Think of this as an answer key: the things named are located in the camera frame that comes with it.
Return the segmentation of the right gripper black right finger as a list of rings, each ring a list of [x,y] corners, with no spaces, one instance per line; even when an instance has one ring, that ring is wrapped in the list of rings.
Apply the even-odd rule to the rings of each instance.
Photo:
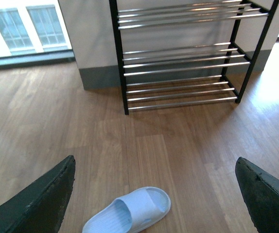
[[[235,174],[257,231],[279,233],[279,179],[243,157],[236,162]]]

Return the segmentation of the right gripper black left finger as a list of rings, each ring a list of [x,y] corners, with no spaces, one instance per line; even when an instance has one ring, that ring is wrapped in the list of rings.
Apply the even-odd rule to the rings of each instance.
[[[74,156],[51,170],[0,206],[0,233],[57,233],[73,191]]]

